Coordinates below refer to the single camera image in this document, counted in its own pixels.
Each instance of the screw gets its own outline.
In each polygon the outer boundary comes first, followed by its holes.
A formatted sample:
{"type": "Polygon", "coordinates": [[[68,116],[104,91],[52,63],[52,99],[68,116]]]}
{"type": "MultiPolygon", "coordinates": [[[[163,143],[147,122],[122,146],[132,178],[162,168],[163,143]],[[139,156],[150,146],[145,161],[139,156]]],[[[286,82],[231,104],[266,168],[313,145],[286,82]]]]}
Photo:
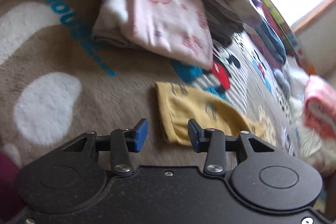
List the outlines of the screw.
{"type": "Polygon", "coordinates": [[[174,172],[173,171],[166,171],[166,172],[164,172],[164,175],[167,176],[167,177],[171,177],[172,175],[174,175],[174,172]]]}
{"type": "Polygon", "coordinates": [[[224,170],[223,166],[217,164],[210,164],[207,166],[207,170],[211,173],[220,173],[224,170]]]}
{"type": "Polygon", "coordinates": [[[117,164],[114,170],[118,173],[127,173],[131,170],[131,167],[127,164],[117,164]]]}
{"type": "Polygon", "coordinates": [[[304,220],[302,220],[301,224],[313,224],[313,219],[306,217],[304,220]]]}
{"type": "Polygon", "coordinates": [[[32,218],[27,218],[26,219],[26,224],[35,224],[35,221],[32,218]]]}

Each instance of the yellow garment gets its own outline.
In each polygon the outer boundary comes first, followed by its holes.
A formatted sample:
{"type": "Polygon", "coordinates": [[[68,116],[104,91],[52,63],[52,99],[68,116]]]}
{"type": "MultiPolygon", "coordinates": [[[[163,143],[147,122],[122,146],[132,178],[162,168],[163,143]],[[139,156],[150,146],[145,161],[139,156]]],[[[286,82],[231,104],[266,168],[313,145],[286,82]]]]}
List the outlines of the yellow garment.
{"type": "Polygon", "coordinates": [[[237,136],[246,130],[263,137],[265,127],[252,122],[233,106],[215,95],[188,86],[156,83],[162,124],[170,143],[191,146],[188,120],[195,119],[202,128],[216,128],[225,135],[237,136]]]}

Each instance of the circular cover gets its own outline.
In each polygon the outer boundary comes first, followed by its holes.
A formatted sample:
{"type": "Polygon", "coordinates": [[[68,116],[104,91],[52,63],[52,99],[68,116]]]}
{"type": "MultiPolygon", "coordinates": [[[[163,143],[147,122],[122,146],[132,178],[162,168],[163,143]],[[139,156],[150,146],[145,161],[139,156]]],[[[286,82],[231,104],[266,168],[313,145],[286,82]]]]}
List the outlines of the circular cover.
{"type": "Polygon", "coordinates": [[[232,172],[231,185],[258,207],[289,211],[314,202],[322,188],[320,174],[282,151],[253,153],[232,172]]]}
{"type": "Polygon", "coordinates": [[[43,157],[16,178],[22,200],[39,211],[65,213],[84,207],[104,188],[104,169],[80,153],[43,157]]]}

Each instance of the pink and white cloth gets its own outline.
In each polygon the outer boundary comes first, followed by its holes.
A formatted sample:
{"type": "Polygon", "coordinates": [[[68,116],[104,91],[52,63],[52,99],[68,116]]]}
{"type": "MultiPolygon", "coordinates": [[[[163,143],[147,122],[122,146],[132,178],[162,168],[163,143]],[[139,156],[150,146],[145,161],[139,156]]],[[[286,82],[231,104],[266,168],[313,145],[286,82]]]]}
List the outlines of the pink and white cloth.
{"type": "Polygon", "coordinates": [[[201,0],[127,0],[121,28],[133,43],[160,55],[212,67],[212,38],[201,0]]]}
{"type": "Polygon", "coordinates": [[[311,75],[306,84],[304,125],[322,138],[336,139],[336,91],[317,75],[311,75]]]}

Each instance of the wall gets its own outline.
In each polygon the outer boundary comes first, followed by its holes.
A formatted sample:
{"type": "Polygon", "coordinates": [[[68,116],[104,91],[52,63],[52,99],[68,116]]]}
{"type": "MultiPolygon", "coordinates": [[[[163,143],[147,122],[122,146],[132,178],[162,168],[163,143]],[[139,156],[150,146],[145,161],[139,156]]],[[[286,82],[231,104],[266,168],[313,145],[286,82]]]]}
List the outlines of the wall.
{"type": "Polygon", "coordinates": [[[328,9],[297,35],[303,52],[319,75],[326,75],[336,68],[336,5],[328,9]]]}

